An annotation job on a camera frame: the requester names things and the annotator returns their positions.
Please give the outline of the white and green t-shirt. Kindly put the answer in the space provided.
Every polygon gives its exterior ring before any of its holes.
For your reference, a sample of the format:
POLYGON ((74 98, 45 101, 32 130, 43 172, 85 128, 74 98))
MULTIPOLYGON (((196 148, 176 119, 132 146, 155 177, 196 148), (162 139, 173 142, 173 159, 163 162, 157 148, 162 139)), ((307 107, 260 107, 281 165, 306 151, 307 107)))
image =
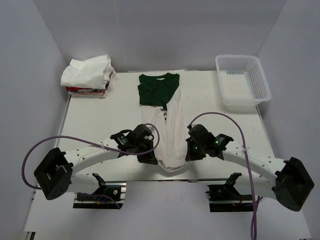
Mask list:
POLYGON ((159 132, 155 158, 167 172, 178 171, 187 164, 180 75, 167 72, 160 76, 141 74, 138 78, 142 121, 154 125, 159 132))

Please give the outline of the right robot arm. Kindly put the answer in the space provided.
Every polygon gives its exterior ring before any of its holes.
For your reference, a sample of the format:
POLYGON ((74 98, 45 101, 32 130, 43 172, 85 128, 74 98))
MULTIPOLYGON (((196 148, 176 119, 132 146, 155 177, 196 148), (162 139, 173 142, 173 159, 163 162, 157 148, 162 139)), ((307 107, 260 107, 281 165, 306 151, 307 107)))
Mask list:
POLYGON ((214 136, 201 124, 189 126, 188 134, 187 161, 210 156, 259 175, 249 178, 233 173, 224 184, 226 195, 233 200, 254 190, 256 196, 275 199, 285 208, 299 212, 315 186, 302 161, 295 157, 285 160, 246 149, 230 136, 214 136))

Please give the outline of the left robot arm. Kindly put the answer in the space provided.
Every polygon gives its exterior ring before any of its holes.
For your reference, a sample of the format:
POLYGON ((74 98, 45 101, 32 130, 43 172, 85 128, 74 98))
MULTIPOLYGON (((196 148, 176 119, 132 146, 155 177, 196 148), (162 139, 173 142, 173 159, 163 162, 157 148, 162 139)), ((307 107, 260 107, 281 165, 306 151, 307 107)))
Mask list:
POLYGON ((112 134, 101 143, 87 142, 85 148, 62 151, 51 149, 34 171, 34 176, 47 200, 55 200, 65 193, 85 198, 108 198, 105 180, 98 173, 82 173, 96 164, 124 160, 135 156, 140 163, 157 165, 155 149, 160 133, 151 123, 139 124, 112 134))

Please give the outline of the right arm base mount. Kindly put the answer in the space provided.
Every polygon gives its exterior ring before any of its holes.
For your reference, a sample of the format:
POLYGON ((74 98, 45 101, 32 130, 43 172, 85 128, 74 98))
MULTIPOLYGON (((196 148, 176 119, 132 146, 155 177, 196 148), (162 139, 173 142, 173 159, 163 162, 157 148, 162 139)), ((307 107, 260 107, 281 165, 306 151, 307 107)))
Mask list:
POLYGON ((235 172, 221 184, 211 183, 205 192, 209 200, 211 213, 253 212, 251 194, 240 194, 235 184, 242 174, 235 172))

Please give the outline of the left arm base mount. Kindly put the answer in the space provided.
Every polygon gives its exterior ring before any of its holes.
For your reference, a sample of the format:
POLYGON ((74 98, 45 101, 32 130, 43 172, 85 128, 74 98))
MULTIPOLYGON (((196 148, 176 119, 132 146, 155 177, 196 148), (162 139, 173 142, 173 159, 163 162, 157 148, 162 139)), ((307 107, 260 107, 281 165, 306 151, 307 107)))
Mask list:
POLYGON ((126 183, 106 182, 97 173, 85 176, 93 177, 93 183, 97 183, 97 187, 93 193, 76 193, 74 209, 120 210, 122 208, 127 191, 126 183))

